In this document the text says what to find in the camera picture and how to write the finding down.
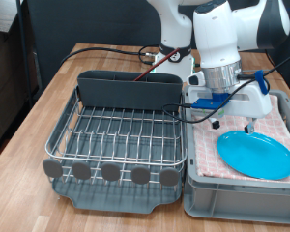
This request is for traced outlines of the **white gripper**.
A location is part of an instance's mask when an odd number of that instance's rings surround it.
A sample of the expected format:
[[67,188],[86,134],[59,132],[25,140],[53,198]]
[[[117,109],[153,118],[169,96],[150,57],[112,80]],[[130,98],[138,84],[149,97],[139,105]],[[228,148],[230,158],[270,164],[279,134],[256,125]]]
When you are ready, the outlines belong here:
[[[212,117],[224,115],[247,117],[245,133],[254,133],[259,118],[264,118],[271,110],[269,85],[262,71],[254,74],[210,78],[202,71],[187,78],[187,96],[196,114]],[[219,120],[212,119],[212,128],[220,127]]]

